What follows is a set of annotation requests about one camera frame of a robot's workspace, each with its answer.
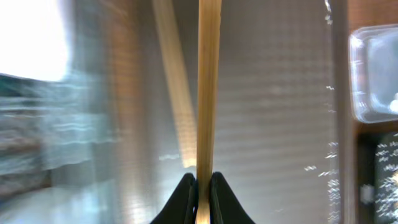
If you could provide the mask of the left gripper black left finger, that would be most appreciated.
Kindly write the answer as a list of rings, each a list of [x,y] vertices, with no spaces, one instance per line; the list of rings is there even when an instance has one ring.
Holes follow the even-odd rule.
[[[150,224],[194,224],[196,206],[197,181],[192,173],[186,173]]]

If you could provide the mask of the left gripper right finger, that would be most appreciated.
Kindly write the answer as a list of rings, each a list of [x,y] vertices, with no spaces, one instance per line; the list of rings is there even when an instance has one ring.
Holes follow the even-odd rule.
[[[211,176],[209,201],[211,224],[254,224],[220,172]]]

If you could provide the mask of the wooden chopstick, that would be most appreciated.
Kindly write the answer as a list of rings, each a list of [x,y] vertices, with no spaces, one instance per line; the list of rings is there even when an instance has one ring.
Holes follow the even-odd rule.
[[[196,222],[210,222],[210,180],[213,173],[221,0],[200,0],[198,8],[198,118]]]

